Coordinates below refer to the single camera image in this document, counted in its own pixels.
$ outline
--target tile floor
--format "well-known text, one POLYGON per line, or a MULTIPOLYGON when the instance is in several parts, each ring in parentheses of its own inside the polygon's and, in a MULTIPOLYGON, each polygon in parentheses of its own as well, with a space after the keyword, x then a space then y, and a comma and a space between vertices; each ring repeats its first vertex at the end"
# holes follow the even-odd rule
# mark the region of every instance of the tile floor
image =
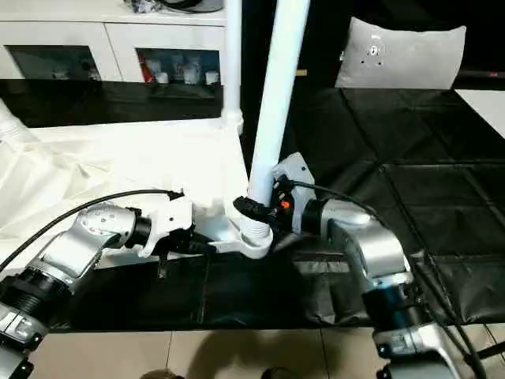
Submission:
MULTIPOLYGON (((489 326, 498 341, 505 340, 505 325, 489 326)), ((482 326, 467 330, 477 349, 492 344, 482 326)), ((288 367, 302 378, 373 379, 384 362, 370 333, 338 328, 54 334, 32 356, 31 379, 138 379, 166 366, 187 379, 259 379, 273 366, 288 367)), ((505 377, 499 356, 484 365, 489 379, 505 377)))

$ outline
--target black tablecloth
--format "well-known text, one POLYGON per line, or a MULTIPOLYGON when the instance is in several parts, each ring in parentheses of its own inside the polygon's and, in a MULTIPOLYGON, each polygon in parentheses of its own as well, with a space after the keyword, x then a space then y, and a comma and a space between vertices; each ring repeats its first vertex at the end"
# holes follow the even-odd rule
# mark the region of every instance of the black tablecloth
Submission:
MULTIPOLYGON (((219 116, 208 99, 147 84, 0 81, 31 127, 219 116)), ((257 94, 244 95, 249 164, 257 94)), ((505 321, 505 140, 455 92, 297 86, 282 156, 299 151, 316 182, 371 205, 465 323, 505 321)), ((99 270, 58 330, 307 328, 367 325, 340 252, 278 236, 259 261, 238 253, 99 270)))

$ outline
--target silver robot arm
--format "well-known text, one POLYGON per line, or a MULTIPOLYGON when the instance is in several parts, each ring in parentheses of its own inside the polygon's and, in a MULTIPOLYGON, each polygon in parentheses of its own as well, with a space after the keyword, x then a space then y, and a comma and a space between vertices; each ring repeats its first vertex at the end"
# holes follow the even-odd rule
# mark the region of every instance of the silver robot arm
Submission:
POLYGON ((318 201, 307 164, 299 153, 273 170, 275 201, 265 207, 240 197, 244 215, 293 233, 309 232, 343 252, 374 325, 381 358, 390 360, 378 378, 461 379, 445 335, 424 308, 396 235, 370 211, 352 201, 318 201))
POLYGON ((0 379, 25 379, 33 371, 28 356, 48 333, 55 314, 82 286, 104 249, 155 244, 174 230, 188 230, 193 209, 185 198, 149 217, 139 209, 102 203, 80 212, 73 226, 52 238, 25 270, 2 281, 0 294, 0 379))

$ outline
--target person's shoe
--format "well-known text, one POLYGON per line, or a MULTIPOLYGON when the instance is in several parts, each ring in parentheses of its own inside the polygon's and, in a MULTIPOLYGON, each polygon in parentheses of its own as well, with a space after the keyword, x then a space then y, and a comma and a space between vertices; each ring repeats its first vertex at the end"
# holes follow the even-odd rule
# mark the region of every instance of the person's shoe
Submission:
POLYGON ((300 377, 284 367, 272 367, 261 375, 261 379, 300 379, 300 377))
POLYGON ((184 379, 183 377, 174 374, 169 369, 149 371, 142 375, 140 379, 184 379))

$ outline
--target white pipe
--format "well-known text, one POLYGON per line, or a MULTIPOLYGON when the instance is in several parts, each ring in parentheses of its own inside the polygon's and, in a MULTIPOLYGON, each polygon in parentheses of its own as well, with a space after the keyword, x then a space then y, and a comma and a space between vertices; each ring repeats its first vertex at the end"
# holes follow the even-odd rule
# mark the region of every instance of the white pipe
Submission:
MULTIPOLYGON (((265 205, 270 204, 271 171, 279 162, 309 6, 310 0, 277 1, 248 190, 251 199, 265 205)), ((268 225, 251 219, 241 226, 252 242, 269 233, 268 225)))
POLYGON ((234 126, 242 133, 240 109, 242 0, 226 0, 226 83, 222 117, 226 126, 234 126))

